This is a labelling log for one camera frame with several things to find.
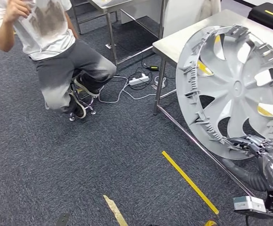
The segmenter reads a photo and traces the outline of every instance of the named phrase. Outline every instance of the wheel cover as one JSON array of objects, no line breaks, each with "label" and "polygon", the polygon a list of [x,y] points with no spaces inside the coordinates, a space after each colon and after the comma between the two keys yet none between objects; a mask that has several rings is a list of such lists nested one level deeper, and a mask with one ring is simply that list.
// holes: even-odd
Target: wheel cover
[{"label": "wheel cover", "polygon": [[[239,53],[242,53],[243,62]],[[198,69],[202,67],[199,59],[210,75]],[[271,79],[259,86],[256,76],[267,70]],[[246,135],[243,126],[247,119],[257,133],[273,139],[273,116],[258,111],[259,103],[273,105],[273,48],[246,27],[210,26],[194,34],[177,64],[176,92],[191,131],[208,150],[221,157],[252,157],[228,140]],[[200,96],[214,100],[204,109]],[[228,117],[225,137],[218,125]]]}]

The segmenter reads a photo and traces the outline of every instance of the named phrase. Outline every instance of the gray sweatpants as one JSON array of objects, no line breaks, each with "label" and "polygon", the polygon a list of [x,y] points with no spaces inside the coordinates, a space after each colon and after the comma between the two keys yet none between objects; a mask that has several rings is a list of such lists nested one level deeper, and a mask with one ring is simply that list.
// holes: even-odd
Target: gray sweatpants
[{"label": "gray sweatpants", "polygon": [[46,105],[62,113],[71,113],[76,103],[68,93],[72,78],[82,73],[89,88],[100,89],[116,73],[116,67],[81,40],[57,56],[34,61]]}]

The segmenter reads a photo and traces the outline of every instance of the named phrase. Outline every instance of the white t-shirt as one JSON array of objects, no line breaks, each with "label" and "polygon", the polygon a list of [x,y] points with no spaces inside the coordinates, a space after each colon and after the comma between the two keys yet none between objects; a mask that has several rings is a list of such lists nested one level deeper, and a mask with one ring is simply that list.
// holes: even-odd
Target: white t-shirt
[{"label": "white t-shirt", "polygon": [[[54,57],[75,43],[68,28],[65,11],[72,8],[69,0],[23,0],[30,5],[28,18],[20,17],[14,28],[23,45],[23,51],[33,60]],[[0,0],[0,27],[7,0]]]}]

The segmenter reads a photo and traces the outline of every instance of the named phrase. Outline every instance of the knee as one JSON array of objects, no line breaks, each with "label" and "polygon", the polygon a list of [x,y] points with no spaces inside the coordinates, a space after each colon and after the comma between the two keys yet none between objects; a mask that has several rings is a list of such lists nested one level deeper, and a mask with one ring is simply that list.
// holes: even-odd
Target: knee
[{"label": "knee", "polygon": [[117,73],[117,67],[106,59],[101,60],[98,65],[98,69],[102,72],[103,82],[110,80]]},{"label": "knee", "polygon": [[69,95],[56,90],[43,90],[42,95],[46,105],[51,110],[60,110],[63,107],[69,106],[70,102]]}]

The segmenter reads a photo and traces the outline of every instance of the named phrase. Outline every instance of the table top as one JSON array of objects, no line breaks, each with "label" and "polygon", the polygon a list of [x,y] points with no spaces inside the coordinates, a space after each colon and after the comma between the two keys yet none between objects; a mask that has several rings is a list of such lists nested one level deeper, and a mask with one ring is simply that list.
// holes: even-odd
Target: table top
[{"label": "table top", "polygon": [[112,13],[147,0],[88,0],[101,13]]},{"label": "table top", "polygon": [[156,41],[153,43],[153,50],[176,67],[185,43],[195,32],[207,26],[233,26],[234,24],[245,26],[251,33],[273,47],[273,30],[230,10],[223,10],[220,13]]},{"label": "table top", "polygon": [[262,5],[262,4],[265,3],[265,2],[271,2],[271,3],[273,4],[273,0],[271,0],[271,1],[269,1],[269,0],[243,0],[243,1],[245,1],[245,2],[247,2],[247,3],[250,3],[250,4],[253,4],[253,5],[255,5],[255,6]]}]

